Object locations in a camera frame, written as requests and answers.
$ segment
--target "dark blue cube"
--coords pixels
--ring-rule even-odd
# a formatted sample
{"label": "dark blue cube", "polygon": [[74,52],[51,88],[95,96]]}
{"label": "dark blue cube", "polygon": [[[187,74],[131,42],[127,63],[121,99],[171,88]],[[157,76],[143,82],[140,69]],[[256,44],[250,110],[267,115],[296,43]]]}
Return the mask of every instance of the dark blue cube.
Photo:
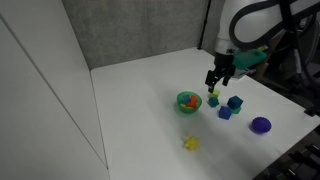
{"label": "dark blue cube", "polygon": [[229,99],[228,106],[231,109],[238,109],[239,107],[241,107],[242,103],[242,99],[240,99],[238,96],[233,96]]}
{"label": "dark blue cube", "polygon": [[189,103],[190,103],[190,99],[191,99],[191,98],[190,98],[190,95],[189,95],[189,94],[184,95],[181,103],[182,103],[182,104],[189,104]]}
{"label": "dark blue cube", "polygon": [[232,110],[229,107],[221,106],[219,110],[219,118],[229,120],[232,114]]}

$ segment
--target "gray wall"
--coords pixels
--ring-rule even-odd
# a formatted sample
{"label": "gray wall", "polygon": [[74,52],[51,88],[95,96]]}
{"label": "gray wall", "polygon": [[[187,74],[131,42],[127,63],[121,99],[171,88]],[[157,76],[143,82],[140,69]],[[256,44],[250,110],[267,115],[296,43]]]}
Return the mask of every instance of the gray wall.
{"label": "gray wall", "polygon": [[[195,47],[208,0],[63,0],[90,69]],[[212,0],[213,52],[224,0]]]}

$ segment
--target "white tabletop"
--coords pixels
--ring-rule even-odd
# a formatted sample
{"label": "white tabletop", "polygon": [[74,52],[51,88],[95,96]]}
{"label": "white tabletop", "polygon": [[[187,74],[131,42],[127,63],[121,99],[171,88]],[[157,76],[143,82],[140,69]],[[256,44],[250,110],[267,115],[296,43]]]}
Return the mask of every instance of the white tabletop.
{"label": "white tabletop", "polygon": [[[92,71],[111,180],[252,179],[320,124],[249,77],[218,83],[221,105],[234,95],[244,100],[239,115],[220,119],[220,106],[206,103],[213,61],[192,48]],[[195,114],[179,112],[182,91],[201,96]],[[271,132],[250,131],[258,116],[272,122]],[[182,148],[190,135],[200,139],[197,152]]]}

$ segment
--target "green bowl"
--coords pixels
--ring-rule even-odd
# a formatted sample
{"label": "green bowl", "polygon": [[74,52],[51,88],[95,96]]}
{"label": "green bowl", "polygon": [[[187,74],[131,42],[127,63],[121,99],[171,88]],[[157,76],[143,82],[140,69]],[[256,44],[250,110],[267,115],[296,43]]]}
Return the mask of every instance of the green bowl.
{"label": "green bowl", "polygon": [[[183,107],[183,106],[180,105],[180,104],[182,104],[181,102],[183,101],[183,96],[184,96],[184,95],[190,95],[190,96],[196,96],[196,97],[197,97],[198,102],[197,102],[197,108],[196,108],[196,109],[189,109],[189,108],[186,108],[186,107]],[[181,92],[180,94],[178,94],[178,96],[177,96],[177,103],[178,103],[179,109],[180,109],[182,112],[187,113],[187,114],[191,114],[191,113],[196,112],[196,111],[199,109],[199,107],[200,107],[201,104],[202,104],[202,99],[201,99],[201,97],[200,97],[198,94],[193,93],[193,92],[188,92],[188,91],[186,91],[186,92]]]}

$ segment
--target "black cable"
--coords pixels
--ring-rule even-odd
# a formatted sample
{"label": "black cable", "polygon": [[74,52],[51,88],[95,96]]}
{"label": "black cable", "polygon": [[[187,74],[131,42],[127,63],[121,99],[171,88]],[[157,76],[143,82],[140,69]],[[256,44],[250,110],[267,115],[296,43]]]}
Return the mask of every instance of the black cable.
{"label": "black cable", "polygon": [[203,41],[204,33],[206,31],[206,26],[207,26],[207,20],[208,20],[208,14],[209,14],[209,11],[210,11],[210,6],[211,6],[211,0],[208,1],[207,12],[206,12],[206,16],[205,16],[204,21],[203,21],[203,27],[202,27],[202,32],[201,32],[199,44],[198,44],[198,49],[202,49],[202,41]]}
{"label": "black cable", "polygon": [[[299,38],[297,29],[295,29],[294,35],[295,35],[295,40],[296,40],[295,46],[296,46],[296,50],[298,51],[298,56],[299,56],[296,58],[300,58],[300,66],[302,67],[302,71],[305,74],[305,76],[307,77],[308,81],[310,82],[314,96],[316,97],[315,99],[313,99],[313,98],[310,99],[312,101],[312,103],[314,104],[314,107],[307,109],[305,111],[305,113],[310,116],[314,116],[315,114],[319,115],[319,113],[320,113],[320,102],[319,102],[320,95],[319,95],[319,93],[320,92],[317,91],[316,83],[314,82],[313,78],[310,76],[310,73],[308,71],[306,59],[304,58],[304,55],[302,54],[302,51],[301,51],[301,42],[300,42],[300,38]],[[306,85],[303,81],[302,73],[298,73],[298,78],[301,81],[302,88],[303,88],[305,95],[307,95],[307,88],[306,88]]]}
{"label": "black cable", "polygon": [[[284,28],[284,24],[283,24],[284,21],[281,21],[278,24],[275,24],[271,29],[269,29],[269,31],[267,31],[258,39],[251,42],[242,42],[240,39],[238,39],[235,34],[235,29],[236,29],[235,27],[237,23],[240,21],[240,19],[242,19],[244,16],[256,11],[271,8],[273,6],[278,5],[279,2],[283,2],[283,1],[285,0],[268,0],[268,1],[258,2],[258,3],[245,6],[241,10],[239,10],[232,18],[230,27],[229,27],[229,35],[233,44],[241,49],[252,49],[254,47],[260,47],[264,45],[265,42],[272,39],[278,32],[280,32]],[[292,15],[293,22],[299,22],[301,19],[305,17],[309,17],[312,14],[315,14],[319,12],[319,9],[320,9],[320,2],[317,2],[311,5],[310,7],[296,13],[295,15]]]}
{"label": "black cable", "polygon": [[282,48],[280,48],[280,49],[275,49],[275,50],[267,51],[266,53],[278,53],[278,52],[283,51],[283,50],[286,50],[286,49],[288,49],[288,48],[290,48],[290,47],[292,47],[292,45],[291,45],[291,44],[288,44],[288,45],[286,45],[286,46],[284,46],[284,47],[282,47]]}
{"label": "black cable", "polygon": [[300,36],[303,36],[305,33],[307,33],[311,28],[312,25],[316,22],[317,14],[313,14],[311,16],[310,21],[306,24],[306,26],[303,29],[303,32],[300,34]]}

